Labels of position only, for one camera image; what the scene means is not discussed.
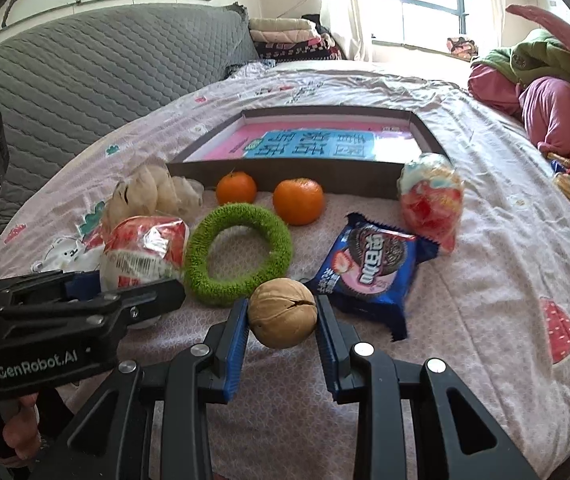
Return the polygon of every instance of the human hand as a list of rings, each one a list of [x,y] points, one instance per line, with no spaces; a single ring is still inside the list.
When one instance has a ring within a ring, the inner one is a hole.
[[[16,453],[10,458],[0,458],[0,463],[6,467],[24,466],[26,461],[32,459],[41,447],[35,407],[36,397],[37,394],[33,394],[18,399],[20,411],[3,428],[3,439]]]

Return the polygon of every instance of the snack wrapper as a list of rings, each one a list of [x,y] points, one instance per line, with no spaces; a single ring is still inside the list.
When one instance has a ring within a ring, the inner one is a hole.
[[[101,256],[101,290],[183,277],[190,234],[179,218],[135,216],[118,224]]]
[[[405,296],[416,266],[435,258],[438,244],[370,222],[360,213],[347,218],[307,288],[314,294],[327,294],[343,312],[384,323],[394,341],[406,339]]]
[[[398,196],[410,231],[438,242],[450,253],[463,214],[465,184],[439,153],[423,153],[403,167]]]

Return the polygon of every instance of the pink clothing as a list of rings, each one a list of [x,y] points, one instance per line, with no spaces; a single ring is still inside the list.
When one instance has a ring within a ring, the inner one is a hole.
[[[476,99],[500,111],[513,115],[514,106],[522,110],[529,140],[541,153],[570,158],[570,83],[542,77],[516,97],[518,86],[496,69],[480,64],[472,69],[468,87]]]

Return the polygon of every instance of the gray quilted headboard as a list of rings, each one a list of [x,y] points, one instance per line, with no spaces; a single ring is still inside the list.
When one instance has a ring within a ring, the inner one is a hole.
[[[244,7],[139,4],[45,23],[0,44],[10,165],[0,234],[95,140],[256,59]]]

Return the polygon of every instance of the window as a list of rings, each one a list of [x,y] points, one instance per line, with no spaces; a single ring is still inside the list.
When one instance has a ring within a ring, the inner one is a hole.
[[[466,34],[464,0],[367,0],[372,38],[445,50]]]

